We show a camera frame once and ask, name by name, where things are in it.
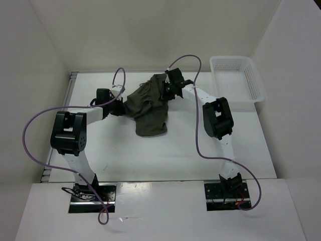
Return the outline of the dark green shorts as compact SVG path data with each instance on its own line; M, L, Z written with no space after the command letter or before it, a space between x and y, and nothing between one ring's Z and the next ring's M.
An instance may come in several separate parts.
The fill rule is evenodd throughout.
M134 119L135 133L140 137L154 137L167 132L169 105L161 100L162 82L166 77L165 74L153 75L124 102L126 116Z

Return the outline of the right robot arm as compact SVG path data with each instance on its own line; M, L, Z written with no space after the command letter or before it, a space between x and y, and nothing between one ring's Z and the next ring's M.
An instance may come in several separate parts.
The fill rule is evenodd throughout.
M217 140L220 146L223 164L219 172L220 192L224 198L232 197L242 184L239 169L234 163L235 155L231 135L234 120L228 100L212 96L185 80L180 69L167 69L166 78L162 81L161 99L173 100L176 96L196 103L197 113L203 115L203 126L206 134Z

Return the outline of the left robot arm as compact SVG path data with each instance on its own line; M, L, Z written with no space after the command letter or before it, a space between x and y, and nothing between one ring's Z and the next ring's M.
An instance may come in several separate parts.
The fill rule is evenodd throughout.
M87 144L87 126L104 120L109 114L124 115L123 92L124 87L120 85L114 85L111 89L99 88L88 108L77 112L56 113L50 144L74 171L74 187L63 190L78 199L97 201L100 195L98 178L90 168L84 151Z

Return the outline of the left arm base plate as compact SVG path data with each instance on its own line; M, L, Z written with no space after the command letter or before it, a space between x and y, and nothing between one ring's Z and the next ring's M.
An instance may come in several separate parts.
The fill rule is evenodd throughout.
M116 201L116 188L116 183L101 182L96 186L96 193L105 205L112 206ZM71 194L71 205L101 205L101 201L87 186L81 189L74 185L73 188L66 188L66 191Z

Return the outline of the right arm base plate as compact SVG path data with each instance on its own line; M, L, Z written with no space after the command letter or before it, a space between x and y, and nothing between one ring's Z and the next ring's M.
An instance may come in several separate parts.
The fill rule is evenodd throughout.
M240 187L227 193L224 192L218 180L204 182L205 198L207 203L226 203L236 201L250 201L250 195L246 181Z

